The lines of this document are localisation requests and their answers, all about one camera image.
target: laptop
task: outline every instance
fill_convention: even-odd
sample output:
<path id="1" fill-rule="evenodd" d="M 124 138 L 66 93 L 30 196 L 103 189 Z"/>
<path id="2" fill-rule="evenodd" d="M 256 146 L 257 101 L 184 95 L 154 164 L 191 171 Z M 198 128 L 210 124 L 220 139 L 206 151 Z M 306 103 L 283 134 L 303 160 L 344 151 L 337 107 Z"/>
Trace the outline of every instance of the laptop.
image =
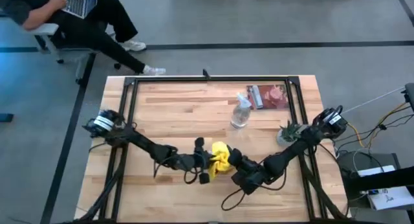
<path id="1" fill-rule="evenodd" d="M 84 19 L 89 12 L 96 6 L 98 0 L 67 0 L 65 12 Z"/>

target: shoe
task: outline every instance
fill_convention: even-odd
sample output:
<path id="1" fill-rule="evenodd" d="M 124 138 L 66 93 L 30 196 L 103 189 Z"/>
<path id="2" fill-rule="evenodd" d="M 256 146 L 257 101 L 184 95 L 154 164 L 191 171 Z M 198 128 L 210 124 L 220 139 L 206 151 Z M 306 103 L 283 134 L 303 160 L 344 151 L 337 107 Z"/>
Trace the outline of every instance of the shoe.
<path id="1" fill-rule="evenodd" d="M 163 68 L 152 68 L 148 65 L 145 65 L 144 70 L 142 71 L 143 75 L 148 75 L 148 76 L 159 76 L 159 75 L 163 75 L 167 72 L 166 69 Z"/>
<path id="2" fill-rule="evenodd" d="M 133 50 L 135 52 L 139 52 L 142 50 L 147 49 L 147 45 L 145 43 L 139 41 L 132 41 L 128 40 L 123 43 L 119 43 L 126 51 Z"/>

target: black pants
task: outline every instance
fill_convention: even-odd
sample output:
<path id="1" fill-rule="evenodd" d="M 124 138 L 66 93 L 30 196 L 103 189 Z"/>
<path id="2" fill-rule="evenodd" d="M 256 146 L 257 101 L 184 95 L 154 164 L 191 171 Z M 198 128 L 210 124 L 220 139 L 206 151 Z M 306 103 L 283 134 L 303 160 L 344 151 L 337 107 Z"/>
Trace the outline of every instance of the black pants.
<path id="1" fill-rule="evenodd" d="M 85 19 L 59 10 L 48 20 L 48 23 L 59 25 L 59 29 L 65 33 L 66 40 L 99 50 L 118 63 L 137 73 L 142 73 L 145 64 L 130 55 L 108 34 L 99 29 L 97 22 L 106 22 L 112 25 L 116 34 L 115 38 L 121 43 L 138 34 L 119 0 L 98 0 L 97 5 Z"/>

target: concrete floor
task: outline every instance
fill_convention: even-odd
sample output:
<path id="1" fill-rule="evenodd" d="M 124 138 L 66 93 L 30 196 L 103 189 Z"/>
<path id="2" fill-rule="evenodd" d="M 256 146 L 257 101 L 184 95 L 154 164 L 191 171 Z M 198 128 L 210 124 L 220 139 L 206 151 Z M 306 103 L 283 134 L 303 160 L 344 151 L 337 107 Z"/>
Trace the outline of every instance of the concrete floor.
<path id="1" fill-rule="evenodd" d="M 414 28 L 398 0 L 121 0 L 150 45 L 190 43 L 286 43 L 414 40 Z M 414 0 L 406 0 L 414 9 Z M 35 47 L 10 20 L 0 18 L 0 48 Z M 315 74 L 325 107 L 348 109 L 414 82 L 414 46 L 297 49 L 149 50 L 136 56 L 170 75 Z M 52 222 L 69 221 L 76 204 L 91 140 L 81 129 L 100 106 L 105 79 L 132 75 L 99 54 L 76 128 Z M 0 223 L 17 218 L 39 223 L 78 93 L 75 66 L 50 55 L 0 53 Z M 403 102 L 394 93 L 344 117 L 371 129 Z M 412 166 L 414 122 L 378 136 L 374 151 L 397 153 Z M 347 149 L 356 148 L 350 145 Z M 403 211 L 359 210 L 357 219 L 408 223 Z"/>

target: person's arm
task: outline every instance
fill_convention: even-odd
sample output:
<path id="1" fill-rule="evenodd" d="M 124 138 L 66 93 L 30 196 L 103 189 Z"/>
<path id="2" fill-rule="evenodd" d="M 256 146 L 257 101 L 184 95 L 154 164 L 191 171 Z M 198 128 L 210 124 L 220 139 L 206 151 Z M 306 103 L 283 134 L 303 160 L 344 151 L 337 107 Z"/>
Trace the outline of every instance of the person's arm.
<path id="1" fill-rule="evenodd" d="M 25 30 L 33 30 L 44 24 L 55 11 L 65 7 L 66 0 L 49 0 L 40 8 L 32 8 L 24 0 L 7 0 L 3 10 Z"/>
<path id="2" fill-rule="evenodd" d="M 66 0 L 49 0 L 44 6 L 31 10 L 22 24 L 25 30 L 33 30 L 44 24 L 55 11 L 66 6 Z"/>

